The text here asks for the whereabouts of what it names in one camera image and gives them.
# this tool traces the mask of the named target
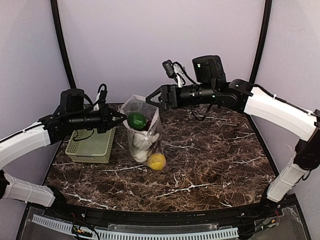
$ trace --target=black pole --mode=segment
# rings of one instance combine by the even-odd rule
[[[271,5],[272,5],[272,0],[265,0],[259,42],[258,42],[258,46],[256,48],[255,58],[254,58],[253,66],[252,66],[250,79],[249,79],[249,82],[252,84],[254,84],[256,81],[262,53],[264,51],[264,46],[265,46],[267,31],[268,31],[268,25],[269,25],[269,19],[270,19],[270,13],[271,13]]]
[[[72,70],[71,70],[71,66],[70,66],[70,62],[69,62],[69,58],[68,58],[68,53],[67,53],[67,48],[66,48],[66,43],[65,43],[63,32],[62,32],[57,0],[51,0],[51,10],[52,10],[56,38],[58,40],[65,73],[68,78],[70,88],[76,89],[77,88],[76,82],[74,79],[74,75],[72,74]]]

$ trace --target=white arm segment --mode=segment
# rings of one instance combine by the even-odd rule
[[[25,203],[40,204],[45,207],[51,207],[55,200],[54,193],[47,186],[30,183],[15,178],[8,173],[5,173],[4,177],[10,183],[5,188],[3,195],[5,199],[20,200]]]
[[[41,123],[35,122],[30,127],[39,124]],[[0,170],[19,157],[48,145],[50,145],[50,138],[43,125],[23,131],[23,133],[0,143]],[[5,188],[3,198],[40,204],[45,207],[50,207],[55,200],[54,193],[47,186],[20,180],[8,173],[5,173],[4,177],[9,185]]]
[[[293,160],[282,170],[280,175],[270,184],[266,196],[278,203],[285,194],[309,171],[303,170]]]
[[[287,129],[304,141],[308,141],[314,134],[317,122],[315,116],[276,100],[259,87],[253,87],[251,93],[253,96],[248,97],[244,108],[246,114],[257,116]]]
[[[41,122],[35,122],[30,127],[38,124]],[[48,145],[50,145],[50,138],[43,125],[0,143],[0,170],[21,156]]]
[[[300,139],[308,141],[316,130],[317,118],[289,104],[267,95],[259,87],[251,90],[244,112],[272,122],[292,133]],[[309,171],[303,170],[293,160],[282,170],[280,175],[270,184],[267,198],[278,203],[285,194]]]

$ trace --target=lime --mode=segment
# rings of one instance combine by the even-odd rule
[[[166,158],[161,153],[152,154],[147,160],[147,165],[152,170],[160,171],[166,166]]]
[[[127,121],[130,128],[133,128],[135,130],[141,130],[147,125],[146,117],[142,113],[137,111],[130,112],[127,115]]]

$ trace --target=green lime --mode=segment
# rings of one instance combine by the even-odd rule
[[[142,113],[137,111],[130,112],[127,115],[127,121],[130,128],[133,128],[135,130],[141,130],[147,125],[146,117]]]

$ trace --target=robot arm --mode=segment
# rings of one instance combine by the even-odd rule
[[[200,84],[182,87],[163,85],[149,95],[146,102],[162,109],[215,104],[218,108],[226,107],[238,113],[260,117],[297,135],[300,140],[295,148],[295,158],[270,184],[265,191],[266,196],[261,200],[274,205],[305,174],[320,164],[320,148],[317,145],[320,141],[320,112],[312,112],[286,102],[257,84],[241,79],[227,82],[219,56],[198,57],[192,62]],[[174,78],[173,66],[164,63],[162,65],[167,75]]]
[[[105,84],[100,86],[98,93],[99,99],[92,103],[81,89],[63,91],[60,106],[54,114],[43,117],[28,128],[0,140],[0,198],[36,203],[45,207],[54,203],[59,192],[53,187],[15,178],[5,173],[3,168],[27,153],[63,140],[74,130],[96,129],[100,134],[122,123],[127,117],[109,108],[105,103]],[[90,103],[87,108],[84,108],[84,99]]]

